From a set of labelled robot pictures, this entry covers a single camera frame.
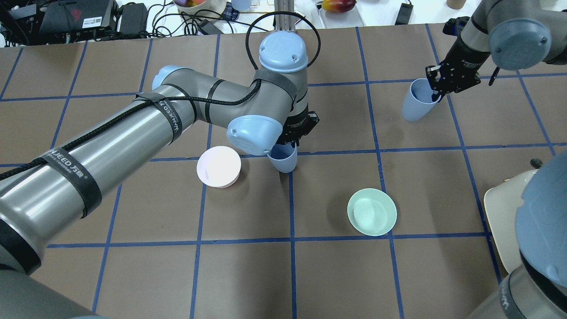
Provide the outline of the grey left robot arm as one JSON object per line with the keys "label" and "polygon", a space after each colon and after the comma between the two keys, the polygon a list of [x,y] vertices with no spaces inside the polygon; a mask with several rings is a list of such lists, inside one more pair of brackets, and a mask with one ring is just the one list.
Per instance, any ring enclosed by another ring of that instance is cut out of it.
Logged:
{"label": "grey left robot arm", "polygon": [[236,148],[265,156],[308,135],[308,59],[292,31],[267,35],[249,87],[165,66],[152,90],[69,143],[1,174],[1,317],[96,319],[97,314],[31,278],[51,241],[86,218],[106,194],[197,121],[227,130]]}

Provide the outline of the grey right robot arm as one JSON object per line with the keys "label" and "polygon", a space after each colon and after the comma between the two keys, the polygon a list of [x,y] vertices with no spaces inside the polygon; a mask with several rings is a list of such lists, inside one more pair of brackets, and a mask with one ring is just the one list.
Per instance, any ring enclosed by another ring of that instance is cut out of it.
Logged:
{"label": "grey right robot arm", "polygon": [[432,99],[479,84],[478,71],[490,57],[497,69],[510,71],[565,65],[566,24],[565,12],[545,10],[538,0],[483,0],[445,58],[427,66]]}

